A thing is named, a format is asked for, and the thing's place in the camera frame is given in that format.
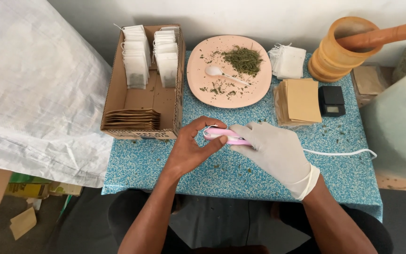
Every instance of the black digital scale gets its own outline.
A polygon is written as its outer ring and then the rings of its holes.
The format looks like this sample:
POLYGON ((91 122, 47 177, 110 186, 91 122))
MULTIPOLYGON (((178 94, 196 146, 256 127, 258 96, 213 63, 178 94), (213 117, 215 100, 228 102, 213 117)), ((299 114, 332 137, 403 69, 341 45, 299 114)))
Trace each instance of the black digital scale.
POLYGON ((346 114, 341 86, 319 87, 319 109, 323 117, 340 117, 346 114))

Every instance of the blue speckled tablecloth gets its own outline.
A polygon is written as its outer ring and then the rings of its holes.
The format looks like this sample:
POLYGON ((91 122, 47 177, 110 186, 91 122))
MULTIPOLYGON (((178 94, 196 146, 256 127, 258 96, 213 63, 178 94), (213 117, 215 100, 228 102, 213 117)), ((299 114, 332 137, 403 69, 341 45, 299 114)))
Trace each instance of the blue speckled tablecloth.
MULTIPOLYGON (((186 66, 190 52, 186 52, 186 66)), ((306 55, 304 78, 311 77, 306 68, 310 57, 311 54, 306 55)), ((245 125, 250 121, 264 119, 277 125, 272 89, 279 84, 279 80, 275 76, 264 98, 251 106, 235 109, 212 107, 200 102, 190 91, 186 76, 184 80, 183 125, 201 115, 220 119, 227 125, 245 125)), ((342 87, 346 115, 324 117, 321 124, 297 130, 302 147, 329 153, 367 148, 350 75, 332 84, 319 82, 321 85, 342 87)), ((201 135, 195 139, 201 146, 206 143, 201 135)), ((117 193, 127 188, 152 189, 173 144, 174 140, 133 142, 114 139, 102 194, 117 193)), ((325 183, 338 202, 382 219, 383 204, 369 153, 352 156, 305 154, 308 161, 321 170, 325 183)), ((296 201, 277 180, 249 159, 231 151, 228 146, 183 176, 176 192, 221 198, 296 201)))

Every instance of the white latex glove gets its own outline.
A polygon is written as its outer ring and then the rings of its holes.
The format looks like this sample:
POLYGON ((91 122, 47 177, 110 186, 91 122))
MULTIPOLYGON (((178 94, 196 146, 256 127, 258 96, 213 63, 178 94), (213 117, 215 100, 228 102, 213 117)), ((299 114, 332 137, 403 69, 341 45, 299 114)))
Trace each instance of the white latex glove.
POLYGON ((250 122, 246 126, 234 124, 229 129, 250 142, 255 149, 241 145, 230 148, 280 181, 294 198, 302 200, 313 190, 320 170, 306 160, 295 132, 265 122, 250 122))

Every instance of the bare hand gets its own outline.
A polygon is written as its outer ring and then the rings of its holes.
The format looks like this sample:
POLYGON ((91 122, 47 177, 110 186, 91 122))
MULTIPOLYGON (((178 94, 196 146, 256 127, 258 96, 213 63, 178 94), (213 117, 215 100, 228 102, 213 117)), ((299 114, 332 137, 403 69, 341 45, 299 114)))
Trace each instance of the bare hand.
POLYGON ((214 124, 217 124, 218 128, 226 129, 226 124, 222 121, 205 116, 201 116, 184 126, 180 130, 162 171, 180 178, 202 164, 213 153, 220 150, 228 141, 227 136, 217 137, 204 147, 199 147, 194 139, 200 130, 214 124))

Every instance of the person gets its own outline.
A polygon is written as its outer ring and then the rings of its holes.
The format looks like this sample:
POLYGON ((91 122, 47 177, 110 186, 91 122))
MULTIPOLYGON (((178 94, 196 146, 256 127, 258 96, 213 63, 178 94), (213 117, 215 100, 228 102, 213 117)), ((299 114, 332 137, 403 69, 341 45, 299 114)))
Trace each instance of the person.
MULTIPOLYGON (((198 146, 194 139, 198 131, 211 125, 227 128, 220 120, 203 116, 180 130, 149 196, 130 189, 110 205, 108 221, 119 245, 119 254, 217 253, 210 248, 191 249, 168 226, 180 178, 227 142, 227 136, 220 136, 203 147, 198 146)), ((339 205, 331 196, 319 169, 306 160, 295 132, 264 122, 251 122, 246 126, 234 124, 230 129, 253 146, 232 145, 230 148, 250 158, 301 200, 301 203, 279 203, 274 214, 311 237, 290 253, 392 253, 391 238, 376 218, 339 205)), ((265 246, 234 250, 268 253, 265 246)))

